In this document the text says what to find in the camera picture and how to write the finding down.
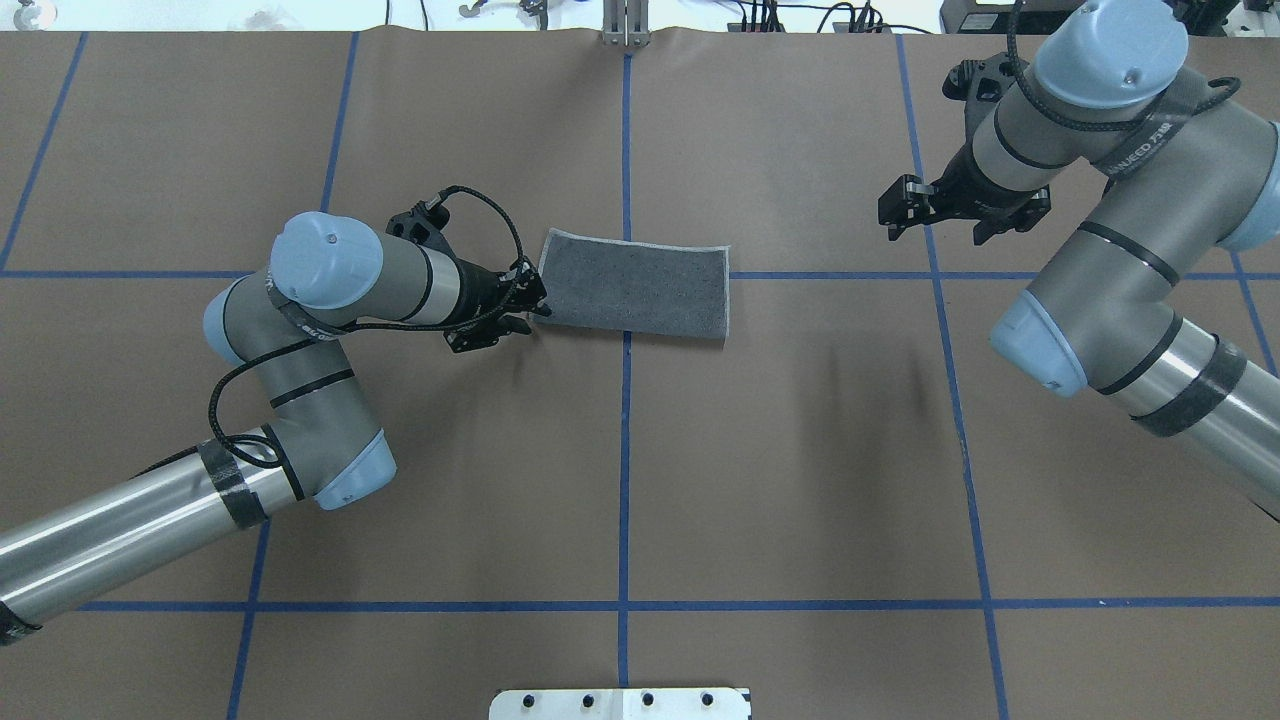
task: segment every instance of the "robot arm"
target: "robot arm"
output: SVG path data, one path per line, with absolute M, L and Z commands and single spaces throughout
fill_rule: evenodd
M 1226 101 L 1230 78 L 1183 68 L 1185 53 L 1164 3 L 1093 0 L 1046 40 L 1021 82 L 1009 54 L 966 61 L 945 91 L 968 99 L 968 142 L 932 186 L 895 183 L 881 223 L 893 240 L 913 224 L 972 218 L 980 245 L 1033 225 L 1048 182 L 1088 159 L 1112 178 L 1108 192 L 992 345 L 1057 395 L 1093 387 L 1147 430 L 1225 461 L 1280 516 L 1280 380 L 1165 304 L 1212 247 L 1243 251 L 1280 233 L 1280 126 Z
M 285 224 L 270 265 L 205 313 L 209 343 L 233 373 L 256 370 L 276 419 L 228 437 L 215 392 L 214 439 L 0 536 L 0 644 L 307 497 L 334 510 L 392 479 L 381 424 L 335 338 L 371 316 L 445 329 L 462 352 L 530 332 L 507 313 L 549 313 L 522 250 L 506 273 L 453 255 L 438 200 L 392 218 L 387 233 L 324 213 Z

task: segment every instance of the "silver metal tube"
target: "silver metal tube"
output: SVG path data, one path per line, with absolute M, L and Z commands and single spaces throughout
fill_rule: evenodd
M 1134 418 L 1151 416 L 1206 374 L 1220 342 L 1183 320 L 1160 357 L 1110 397 Z M 1248 363 L 1226 397 L 1172 439 L 1221 468 L 1249 500 L 1280 518 L 1280 379 Z
M 283 469 L 237 462 L 268 515 L 294 502 Z M 193 454 L 0 536 L 0 602 L 38 625 L 236 530 Z
M 1225 478 L 1280 518 L 1280 379 L 1249 363 L 1231 395 L 1176 437 L 1228 465 Z

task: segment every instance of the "gray towel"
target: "gray towel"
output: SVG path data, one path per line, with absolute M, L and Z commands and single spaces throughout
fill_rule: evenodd
M 539 263 L 550 318 L 538 323 L 728 337 L 728 246 L 673 247 L 552 228 Z

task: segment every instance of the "black cable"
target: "black cable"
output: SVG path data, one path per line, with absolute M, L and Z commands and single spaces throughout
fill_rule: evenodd
M 836 3 L 831 8 L 827 8 L 827 12 L 822 15 L 822 22 L 818 23 L 818 29 L 814 31 L 814 32 L 822 32 L 822 28 L 827 27 L 827 18 L 829 18 L 832 13 L 835 13 L 836 10 L 838 10 L 841 8 L 849 8 L 849 27 L 852 27 L 854 26 L 854 13 L 858 12 L 854 8 L 854 4 L 852 3 Z
M 742 22 L 739 23 L 737 29 L 739 32 L 746 32 L 746 5 L 742 4 L 742 0 L 733 0 L 733 4 L 736 4 L 737 10 L 742 13 Z
M 196 446 L 191 446 L 187 450 L 179 450 L 178 452 L 174 452 L 169 457 L 165 457 L 164 460 L 160 460 L 159 462 L 155 462 L 154 465 L 148 466 L 146 470 L 142 470 L 137 475 L 133 475 L 133 478 L 138 478 L 141 475 L 146 475 L 151 470 L 159 470 L 160 468 L 164 468 L 165 465 L 168 465 L 170 462 L 177 462 L 178 460 L 182 460 L 183 457 L 186 457 L 188 455 L 192 455 L 193 452 L 196 452 Z
M 480 200 L 489 208 L 493 208 L 498 213 L 498 215 L 502 217 L 503 222 L 507 224 L 507 229 L 511 231 L 511 240 L 516 246 L 516 261 L 512 264 L 512 269 L 516 269 L 518 266 L 532 266 L 532 261 L 529 259 L 527 255 L 525 255 L 525 247 L 520 240 L 520 231 L 516 228 L 515 220 L 512 220 L 511 215 L 508 215 L 507 211 L 503 210 L 500 205 L 494 202 L 493 199 L 490 199 L 488 195 L 467 186 L 451 184 L 449 187 L 436 193 L 435 202 L 436 204 L 444 202 L 447 197 L 449 197 L 451 195 L 457 195 L 460 192 Z M 462 320 L 460 323 L 451 323 L 447 325 L 444 324 L 406 325 L 402 323 L 349 323 L 344 325 L 342 329 L 347 331 L 348 333 L 357 331 L 453 332 L 453 331 L 466 329 L 506 313 L 507 304 L 511 301 L 512 296 L 515 296 L 517 284 L 518 283 L 512 282 L 511 286 L 507 287 L 507 292 L 493 307 L 481 313 L 480 315 L 476 315 L 475 318 L 471 318 L 468 320 Z M 270 352 L 265 352 L 244 363 L 243 365 L 233 368 L 229 373 L 227 373 L 225 375 L 221 377 L 221 379 L 218 380 L 218 383 L 214 386 L 214 391 L 209 396 L 209 428 L 212 430 L 214 438 L 218 441 L 219 445 L 227 448 L 227 451 L 234 455 L 236 457 L 256 468 L 271 469 L 271 468 L 280 468 L 284 464 L 284 448 L 279 447 L 279 445 L 275 443 L 274 441 L 261 436 L 251 436 L 251 434 L 228 436 L 225 432 L 223 432 L 223 425 L 221 423 L 218 421 L 218 406 L 221 402 L 223 391 L 227 389 L 227 386 L 236 378 L 243 375 L 248 370 L 252 370 L 253 368 L 257 368 L 264 363 L 270 363 L 276 357 L 283 357 L 285 355 L 289 355 L 291 352 L 297 352 L 298 350 L 302 350 L 305 347 L 311 347 L 317 342 L 319 341 L 316 340 L 306 338 L 294 342 L 293 345 L 287 345 L 284 347 L 279 347 Z M 257 457 L 253 457 L 252 455 L 237 447 L 237 443 L 260 445 L 270 450 L 274 457 L 271 460 L 259 460 Z M 195 452 L 195 448 L 184 451 L 183 454 L 166 457 L 165 460 L 161 460 L 156 465 L 152 465 L 151 468 L 138 474 L 141 475 L 143 473 L 150 473 L 151 470 L 155 470 L 161 465 L 166 465 L 169 462 L 173 462 L 174 460 L 179 460 L 180 457 L 183 457 L 189 452 Z
M 1068 129 L 1074 129 L 1079 132 L 1133 132 L 1147 122 L 1151 113 L 1155 111 L 1156 105 L 1160 102 L 1160 96 L 1156 96 L 1151 104 L 1142 111 L 1142 114 L 1132 120 L 1123 122 L 1110 122 L 1110 123 L 1088 123 L 1084 120 L 1074 120 L 1062 115 L 1061 113 L 1053 110 L 1044 104 L 1043 100 L 1032 90 L 1030 82 L 1027 79 L 1027 73 L 1023 72 L 1023 64 L 1018 56 L 1018 18 L 1023 12 L 1023 4 L 1027 0 L 1014 0 L 1014 6 L 1009 12 L 1009 29 L 1005 32 L 1005 42 L 1009 47 L 1009 58 L 1012 61 L 1014 81 L 1018 82 L 1018 88 L 1023 91 L 1027 101 L 1030 102 L 1032 108 L 1048 118 L 1051 122 L 1057 123 Z M 1208 82 L 1212 88 L 1225 87 L 1222 92 L 1216 94 L 1213 97 L 1204 100 L 1192 110 L 1192 115 L 1199 115 L 1207 110 L 1217 108 L 1222 102 L 1226 102 L 1236 91 L 1240 90 L 1242 82 L 1236 77 L 1220 77 Z
M 745 3 L 742 0 L 712 0 L 712 1 L 714 1 L 717 4 L 721 4 L 722 1 L 732 1 L 732 3 L 736 3 L 740 8 L 742 8 L 745 5 Z M 750 0 L 750 3 L 753 5 L 755 5 L 760 0 Z M 804 4 L 804 3 L 771 3 L 771 4 L 774 8 L 787 8 L 787 9 L 799 9 L 799 10 L 829 10 L 831 9 L 831 5 L 808 5 L 808 4 Z M 836 5 L 845 5 L 845 4 L 846 3 L 844 3 L 844 1 L 836 3 Z M 742 12 L 742 22 L 744 23 L 746 22 L 746 12 L 745 10 Z
M 915 32 L 919 32 L 919 33 L 933 35 L 932 31 L 924 29 L 923 27 L 905 26 L 905 24 L 900 24 L 900 23 L 881 23 L 881 24 L 874 24 L 874 26 L 869 26 L 863 32 L 878 32 L 878 31 L 882 31 L 882 29 L 892 29 L 892 28 L 914 29 Z
M 870 0 L 863 5 L 863 9 L 858 13 L 858 19 L 849 26 L 849 32 L 868 32 L 867 26 L 876 23 L 876 15 L 879 12 L 872 8 Z

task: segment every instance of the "table surface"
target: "table surface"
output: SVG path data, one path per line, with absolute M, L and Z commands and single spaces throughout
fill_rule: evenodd
M 758 717 L 1275 717 L 1280 525 L 987 346 L 1096 202 L 982 249 L 874 199 L 963 141 L 991 37 L 671 29 L 0 42 L 0 527 L 209 436 L 205 304 L 296 213 L 451 183 L 550 227 L 731 245 L 724 343 L 539 328 L 344 345 L 399 464 L 0 653 L 4 717 L 484 717 L 503 688 L 733 685 Z M 1028 53 L 1034 42 L 1028 42 Z M 1280 115 L 1272 40 L 1197 40 Z M 1194 190 L 1187 192 L 1194 200 Z M 507 261 L 467 199 L 449 238 Z M 1172 304 L 1275 372 L 1280 246 Z M 252 382 L 224 423 L 269 410 Z
M 462 0 L 42 0 L 56 9 L 54 31 L 339 31 L 367 29 L 394 24 L 435 31 L 532 31 L 536 22 L 518 9 L 515 0 L 490 0 L 480 14 L 463 17 Z M 1001 4 L 1004 0 L 977 0 Z M 727 23 L 740 20 L 749 0 L 650 0 L 649 24 L 653 29 L 684 27 L 726 32 Z M 788 32 L 814 32 L 826 3 L 782 3 L 780 18 Z M 938 8 L 942 0 L 892 0 L 879 3 L 884 22 L 915 26 L 940 32 Z M 18 0 L 0 0 L 0 32 L 17 29 L 8 19 Z M 602 26 L 602 0 L 549 0 L 550 29 Z M 847 19 L 845 10 L 835 20 Z M 1243 4 L 1228 17 L 1231 36 L 1280 36 L 1280 8 L 1249 12 Z M 831 22 L 823 32 L 833 32 Z

